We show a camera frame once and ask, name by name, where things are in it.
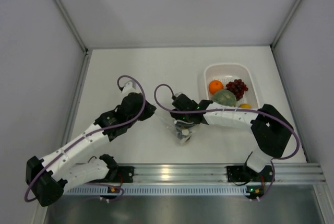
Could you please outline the fake red grapes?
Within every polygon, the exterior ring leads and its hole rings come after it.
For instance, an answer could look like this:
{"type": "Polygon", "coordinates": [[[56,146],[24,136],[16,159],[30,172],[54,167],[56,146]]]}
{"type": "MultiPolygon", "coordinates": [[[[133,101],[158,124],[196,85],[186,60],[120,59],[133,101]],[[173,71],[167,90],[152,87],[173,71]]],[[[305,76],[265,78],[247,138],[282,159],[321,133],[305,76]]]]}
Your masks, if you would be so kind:
{"type": "Polygon", "coordinates": [[[248,86],[241,79],[235,79],[234,81],[230,81],[226,85],[226,89],[232,92],[236,100],[239,101],[243,98],[245,92],[248,91],[248,86]]]}

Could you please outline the fake green melon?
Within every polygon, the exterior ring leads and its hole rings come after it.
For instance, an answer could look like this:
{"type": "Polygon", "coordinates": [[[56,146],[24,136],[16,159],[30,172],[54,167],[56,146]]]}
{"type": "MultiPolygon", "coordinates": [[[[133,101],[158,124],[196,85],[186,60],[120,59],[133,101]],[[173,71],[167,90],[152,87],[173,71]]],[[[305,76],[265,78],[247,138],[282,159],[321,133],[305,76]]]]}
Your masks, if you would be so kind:
{"type": "Polygon", "coordinates": [[[229,107],[236,107],[237,104],[236,96],[227,89],[217,91],[212,96],[212,101],[229,107]]]}

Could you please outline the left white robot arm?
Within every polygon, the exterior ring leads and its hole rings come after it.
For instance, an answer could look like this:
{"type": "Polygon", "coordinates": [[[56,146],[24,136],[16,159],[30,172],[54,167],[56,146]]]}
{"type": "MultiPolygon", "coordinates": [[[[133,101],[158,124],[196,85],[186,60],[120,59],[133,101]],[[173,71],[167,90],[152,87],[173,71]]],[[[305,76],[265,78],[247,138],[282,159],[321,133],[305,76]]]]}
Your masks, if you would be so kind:
{"type": "Polygon", "coordinates": [[[156,109],[143,94],[129,93],[115,109],[102,113],[65,146],[42,158],[31,157],[26,164],[27,192],[33,193],[34,200],[46,207],[79,185],[96,180],[114,181],[118,165],[113,157],[102,155],[86,164],[78,161],[125,134],[137,121],[149,119],[156,109]]]}

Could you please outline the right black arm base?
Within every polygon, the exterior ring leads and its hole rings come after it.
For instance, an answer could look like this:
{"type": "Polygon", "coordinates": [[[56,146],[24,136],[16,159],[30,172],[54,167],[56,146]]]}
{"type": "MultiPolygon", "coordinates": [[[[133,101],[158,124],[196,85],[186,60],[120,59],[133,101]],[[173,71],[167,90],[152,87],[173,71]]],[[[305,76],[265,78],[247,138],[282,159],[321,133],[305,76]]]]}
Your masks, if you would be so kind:
{"type": "Polygon", "coordinates": [[[270,182],[273,175],[271,166],[265,166],[260,172],[256,172],[246,165],[234,165],[226,167],[228,182],[270,182]]]}

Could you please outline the fake orange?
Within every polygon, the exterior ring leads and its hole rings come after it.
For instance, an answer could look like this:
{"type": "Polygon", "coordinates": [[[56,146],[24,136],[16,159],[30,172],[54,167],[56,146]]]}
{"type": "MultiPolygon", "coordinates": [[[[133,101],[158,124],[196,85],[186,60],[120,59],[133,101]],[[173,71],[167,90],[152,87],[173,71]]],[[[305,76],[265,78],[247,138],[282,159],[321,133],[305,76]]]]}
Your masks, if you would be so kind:
{"type": "Polygon", "coordinates": [[[214,95],[216,92],[223,90],[223,89],[224,89],[224,85],[219,80],[213,80],[208,85],[208,91],[211,95],[214,95]]]}

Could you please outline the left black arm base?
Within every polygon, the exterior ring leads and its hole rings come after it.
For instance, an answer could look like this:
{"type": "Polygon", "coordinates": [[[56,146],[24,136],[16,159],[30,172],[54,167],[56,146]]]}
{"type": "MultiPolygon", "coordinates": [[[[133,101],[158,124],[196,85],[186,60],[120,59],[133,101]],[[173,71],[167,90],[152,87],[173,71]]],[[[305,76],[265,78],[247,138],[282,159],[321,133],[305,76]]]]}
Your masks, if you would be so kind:
{"type": "Polygon", "coordinates": [[[104,178],[90,183],[133,183],[134,169],[132,166],[118,166],[110,169],[104,178]]]}

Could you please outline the polka dot zip bag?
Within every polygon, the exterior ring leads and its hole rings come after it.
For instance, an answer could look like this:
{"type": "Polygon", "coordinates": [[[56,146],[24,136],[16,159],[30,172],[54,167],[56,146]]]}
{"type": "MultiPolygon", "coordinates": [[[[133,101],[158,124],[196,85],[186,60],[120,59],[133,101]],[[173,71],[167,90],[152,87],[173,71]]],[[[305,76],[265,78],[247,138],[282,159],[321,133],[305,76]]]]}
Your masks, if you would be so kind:
{"type": "Polygon", "coordinates": [[[192,136],[196,135],[196,133],[199,131],[199,129],[200,129],[199,125],[195,125],[195,124],[192,124],[192,123],[187,123],[187,122],[184,122],[184,121],[181,121],[181,120],[176,120],[176,119],[171,117],[169,111],[164,110],[157,103],[155,103],[154,106],[157,108],[155,110],[154,115],[159,119],[161,124],[163,124],[164,127],[173,135],[174,141],[179,146],[182,146],[182,145],[180,145],[178,137],[177,137],[177,133],[179,131],[181,131],[182,129],[188,129],[188,130],[192,131],[192,136]]]}

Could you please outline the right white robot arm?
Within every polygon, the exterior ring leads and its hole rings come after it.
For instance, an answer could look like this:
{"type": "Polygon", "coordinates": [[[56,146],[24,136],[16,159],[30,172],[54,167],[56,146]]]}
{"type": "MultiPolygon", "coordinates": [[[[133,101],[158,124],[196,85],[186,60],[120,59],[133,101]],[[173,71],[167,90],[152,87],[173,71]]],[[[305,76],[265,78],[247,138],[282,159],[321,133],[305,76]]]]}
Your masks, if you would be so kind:
{"type": "Polygon", "coordinates": [[[272,159],[280,159],[294,132],[291,124],[269,104],[262,108],[242,109],[221,105],[211,100],[199,103],[181,93],[172,97],[170,115],[188,125],[216,125],[251,130],[257,147],[245,161],[244,176],[257,180],[272,159]]]}

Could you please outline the fake yellow lemon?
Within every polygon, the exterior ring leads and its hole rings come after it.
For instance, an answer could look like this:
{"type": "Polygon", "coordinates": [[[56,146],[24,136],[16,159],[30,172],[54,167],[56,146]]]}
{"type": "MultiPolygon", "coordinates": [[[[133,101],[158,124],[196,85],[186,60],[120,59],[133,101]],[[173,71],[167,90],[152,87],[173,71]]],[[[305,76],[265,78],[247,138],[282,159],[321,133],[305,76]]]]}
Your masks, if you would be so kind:
{"type": "Polygon", "coordinates": [[[239,108],[242,108],[242,109],[251,109],[252,106],[250,104],[243,103],[243,104],[240,104],[239,108]]]}

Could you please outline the fake dark plum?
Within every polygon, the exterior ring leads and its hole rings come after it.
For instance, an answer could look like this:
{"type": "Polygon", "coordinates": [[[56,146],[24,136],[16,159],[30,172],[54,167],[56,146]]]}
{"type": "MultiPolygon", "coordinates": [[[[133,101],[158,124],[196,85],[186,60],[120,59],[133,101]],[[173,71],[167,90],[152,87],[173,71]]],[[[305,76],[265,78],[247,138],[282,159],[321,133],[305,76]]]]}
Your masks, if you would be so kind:
{"type": "Polygon", "coordinates": [[[192,131],[188,129],[182,129],[181,131],[177,133],[177,137],[178,137],[180,145],[186,144],[186,142],[190,140],[191,136],[192,136],[192,131]]]}

